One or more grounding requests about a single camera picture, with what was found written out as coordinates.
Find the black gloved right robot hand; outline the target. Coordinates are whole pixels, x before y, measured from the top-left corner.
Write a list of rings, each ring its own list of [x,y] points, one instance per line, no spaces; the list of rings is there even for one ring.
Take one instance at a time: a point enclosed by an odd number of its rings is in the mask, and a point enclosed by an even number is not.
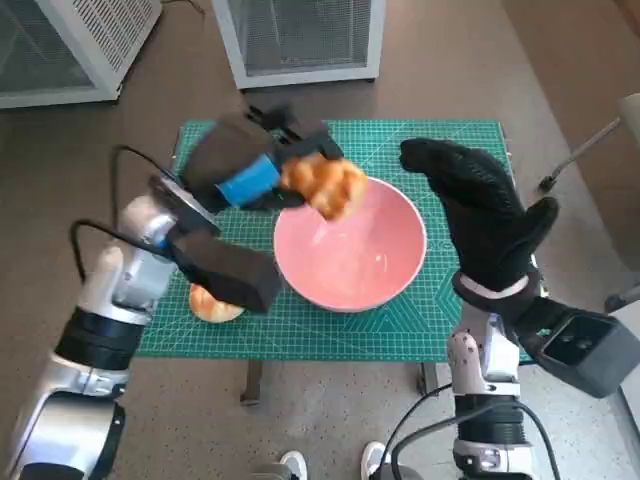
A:
[[[524,207],[511,176],[481,149],[414,138],[401,142],[399,160],[425,175],[442,203],[463,275],[493,292],[524,278],[558,217],[557,200]]]

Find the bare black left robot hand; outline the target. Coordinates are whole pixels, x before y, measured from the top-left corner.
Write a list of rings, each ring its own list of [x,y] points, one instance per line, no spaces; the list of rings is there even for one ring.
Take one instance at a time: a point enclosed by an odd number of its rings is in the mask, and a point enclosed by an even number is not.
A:
[[[280,210],[305,203],[301,193],[281,185],[293,159],[320,154],[338,160],[343,151],[321,120],[301,120],[288,104],[220,117],[190,153],[179,178],[206,210]]]

